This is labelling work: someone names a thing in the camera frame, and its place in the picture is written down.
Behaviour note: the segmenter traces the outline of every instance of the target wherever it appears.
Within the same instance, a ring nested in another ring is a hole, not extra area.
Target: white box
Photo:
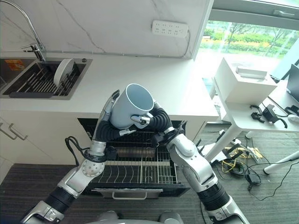
[[[221,97],[228,103],[260,105],[277,87],[269,74],[265,79],[241,77],[225,58],[214,77]]]

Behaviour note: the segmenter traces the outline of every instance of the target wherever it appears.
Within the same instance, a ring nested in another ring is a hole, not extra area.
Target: chrome faucet
[[[30,18],[28,17],[28,15],[26,14],[26,12],[19,7],[17,4],[7,1],[7,0],[0,0],[0,2],[5,2],[13,7],[15,7],[17,10],[19,10],[19,12],[22,13],[22,15],[25,17],[28,25],[30,26],[30,29],[34,35],[34,37],[36,38],[36,42],[37,43],[32,43],[29,46],[25,46],[25,47],[21,47],[21,49],[24,48],[31,48],[31,50],[24,50],[25,52],[34,52],[34,54],[36,55],[37,59],[40,61],[46,61],[46,48],[45,46],[42,44],[41,40],[39,39],[39,36],[37,35],[36,30],[34,29],[34,26],[30,20]]]

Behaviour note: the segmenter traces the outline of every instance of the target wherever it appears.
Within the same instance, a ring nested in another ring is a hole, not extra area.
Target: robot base
[[[115,211],[107,211],[100,214],[98,221],[87,224],[184,224],[181,216],[172,211],[165,211],[161,214],[159,222],[148,220],[118,219]]]

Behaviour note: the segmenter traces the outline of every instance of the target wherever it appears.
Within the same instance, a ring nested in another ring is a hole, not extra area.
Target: floor
[[[215,142],[219,136],[216,131],[227,129],[228,125],[207,125],[199,136],[201,144]],[[259,133],[253,138],[254,146],[268,158],[270,162],[295,152],[299,147],[299,134],[285,133]],[[262,174],[265,165],[256,166],[255,170]],[[1,219],[13,220],[22,216],[26,210],[38,201],[45,199],[53,190],[60,179],[72,166],[52,165],[26,165],[15,164],[0,186],[0,212]],[[254,186],[251,192],[259,198],[272,195],[279,186],[289,167],[268,176],[261,176],[262,184]],[[214,171],[219,182],[234,198],[251,224],[299,224],[299,165],[294,165],[285,178],[274,197],[262,202],[255,199],[247,191],[248,183],[243,178],[236,178],[224,174],[218,165]],[[178,170],[178,179],[185,182],[182,172]],[[203,224],[199,209],[199,200],[195,192],[187,191],[178,198],[160,198],[144,201],[115,201],[98,196],[82,195],[66,212],[62,224],[82,224],[96,220],[104,211],[115,210],[123,214],[124,218],[137,218],[158,220],[159,215],[165,210],[178,212],[185,224]]]

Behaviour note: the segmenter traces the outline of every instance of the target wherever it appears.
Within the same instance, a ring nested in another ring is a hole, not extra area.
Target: cabinet handle
[[[7,137],[9,137],[10,139],[12,140],[15,140],[17,138],[17,135],[12,137],[10,136],[8,133],[6,133],[5,131],[3,131],[1,128],[0,128],[0,132],[3,132]]]
[[[145,191],[144,197],[116,197],[115,193],[115,191],[112,192],[112,198],[115,200],[144,200],[148,195],[148,193]]]
[[[11,123],[10,126],[8,127],[8,129],[9,129],[12,133],[14,133],[17,137],[19,137],[20,139],[22,139],[23,141],[26,140],[26,138],[28,137],[28,135],[26,135],[26,136],[23,138],[22,136],[20,136],[17,132],[15,132],[15,131],[12,129],[13,125],[14,125],[14,124]]]

